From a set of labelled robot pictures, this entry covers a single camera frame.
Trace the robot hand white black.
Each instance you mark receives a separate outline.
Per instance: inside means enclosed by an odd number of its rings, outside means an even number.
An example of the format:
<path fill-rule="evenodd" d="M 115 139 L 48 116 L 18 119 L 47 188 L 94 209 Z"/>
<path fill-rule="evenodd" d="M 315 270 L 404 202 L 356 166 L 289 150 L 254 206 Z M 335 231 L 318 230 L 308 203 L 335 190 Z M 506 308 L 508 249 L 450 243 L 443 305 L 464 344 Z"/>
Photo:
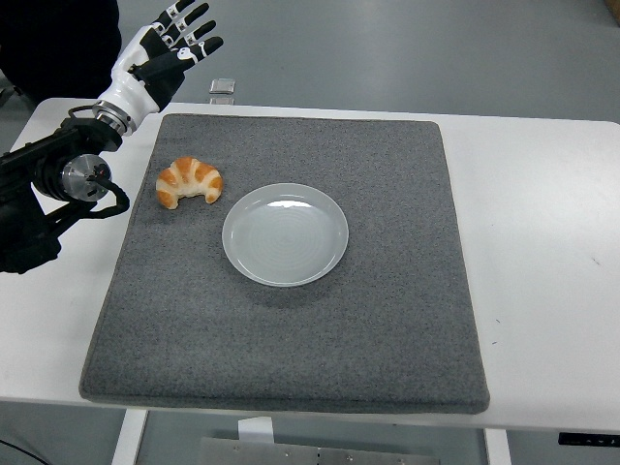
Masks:
<path fill-rule="evenodd" d="M 185 79 L 185 73 L 223 45 L 208 34 L 216 27 L 204 2 L 177 1 L 143 26 L 111 70 L 111 85 L 93 107 L 98 119 L 109 119 L 134 132 L 144 118 L 163 110 Z"/>

